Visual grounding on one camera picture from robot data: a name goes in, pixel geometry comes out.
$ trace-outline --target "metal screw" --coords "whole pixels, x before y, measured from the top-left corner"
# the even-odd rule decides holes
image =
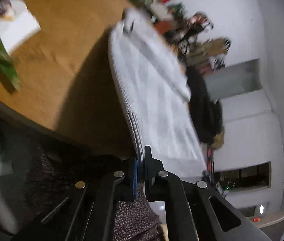
[[[78,182],[76,182],[75,187],[76,188],[85,188],[85,182],[78,181]]]
[[[207,183],[204,182],[204,181],[198,181],[198,182],[196,183],[196,185],[197,185],[199,188],[206,188],[206,187],[208,186]]]
[[[169,175],[169,173],[166,170],[159,171],[159,176],[162,178],[165,178]]]
[[[118,170],[118,171],[114,172],[114,177],[121,178],[123,176],[124,176],[124,172],[123,171]]]

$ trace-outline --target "brown wooden table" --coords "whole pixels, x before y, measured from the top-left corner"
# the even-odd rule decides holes
[[[14,53],[23,87],[0,76],[0,110],[42,132],[100,153],[132,153],[111,77],[110,28],[127,0],[24,0],[41,31]]]

